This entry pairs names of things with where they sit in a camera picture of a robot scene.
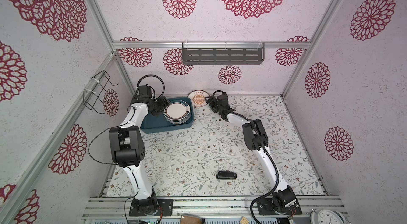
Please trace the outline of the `green rim plate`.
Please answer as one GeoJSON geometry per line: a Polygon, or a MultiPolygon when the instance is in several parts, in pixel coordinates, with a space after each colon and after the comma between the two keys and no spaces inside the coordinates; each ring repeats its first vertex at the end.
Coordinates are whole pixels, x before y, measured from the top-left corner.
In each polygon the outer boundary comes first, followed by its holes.
{"type": "Polygon", "coordinates": [[[191,118],[192,110],[187,102],[176,100],[165,108],[163,115],[171,124],[183,124],[191,118]]]}

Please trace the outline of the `orange sunburst plate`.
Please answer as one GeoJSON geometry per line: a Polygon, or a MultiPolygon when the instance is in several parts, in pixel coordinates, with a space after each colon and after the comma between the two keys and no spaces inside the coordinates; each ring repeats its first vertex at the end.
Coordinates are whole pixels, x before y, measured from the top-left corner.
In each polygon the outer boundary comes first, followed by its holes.
{"type": "Polygon", "coordinates": [[[209,98],[209,94],[204,90],[194,90],[188,94],[188,98],[193,107],[204,107],[207,105],[206,100],[209,98]]]}

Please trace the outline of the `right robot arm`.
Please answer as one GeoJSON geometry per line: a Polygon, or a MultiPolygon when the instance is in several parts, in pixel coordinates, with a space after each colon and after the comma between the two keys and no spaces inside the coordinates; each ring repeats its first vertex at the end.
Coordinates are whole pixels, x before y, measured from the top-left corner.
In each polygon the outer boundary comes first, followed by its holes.
{"type": "Polygon", "coordinates": [[[206,103],[214,113],[228,123],[240,126],[243,132],[244,143],[248,150],[254,152],[261,162],[262,167],[270,182],[271,190],[260,196],[255,202],[268,196],[272,197],[274,210],[284,212],[297,203],[296,195],[292,187],[281,175],[275,160],[272,157],[269,139],[266,130],[259,119],[249,119],[229,105],[229,96],[226,92],[217,90],[213,95],[205,98],[206,103]]]}

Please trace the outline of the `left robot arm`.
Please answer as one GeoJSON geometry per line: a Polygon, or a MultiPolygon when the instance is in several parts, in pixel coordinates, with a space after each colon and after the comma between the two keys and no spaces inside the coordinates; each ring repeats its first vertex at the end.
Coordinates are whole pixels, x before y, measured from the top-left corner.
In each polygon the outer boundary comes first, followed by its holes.
{"type": "Polygon", "coordinates": [[[127,174],[137,200],[146,200],[154,194],[154,188],[143,166],[146,148],[141,135],[141,125],[148,114],[160,114],[168,106],[169,102],[164,93],[163,89],[160,95],[155,96],[153,87],[137,87],[124,121],[121,125],[109,129],[112,161],[127,174]]]}

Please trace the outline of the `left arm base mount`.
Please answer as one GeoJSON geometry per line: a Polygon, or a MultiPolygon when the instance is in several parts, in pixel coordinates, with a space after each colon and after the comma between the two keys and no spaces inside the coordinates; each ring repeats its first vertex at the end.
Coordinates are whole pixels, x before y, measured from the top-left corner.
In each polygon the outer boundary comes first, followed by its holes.
{"type": "Polygon", "coordinates": [[[160,217],[172,216],[173,199],[134,199],[132,200],[129,216],[130,217],[160,217]]]}

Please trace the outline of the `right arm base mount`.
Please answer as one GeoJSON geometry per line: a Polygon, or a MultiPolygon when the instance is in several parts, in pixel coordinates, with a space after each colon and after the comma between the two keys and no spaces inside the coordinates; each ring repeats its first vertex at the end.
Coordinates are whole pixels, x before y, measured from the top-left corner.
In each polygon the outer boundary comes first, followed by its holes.
{"type": "Polygon", "coordinates": [[[302,209],[299,201],[296,199],[293,204],[283,208],[282,204],[276,198],[264,198],[257,201],[258,210],[261,216],[265,215],[301,215],[302,209]]]}

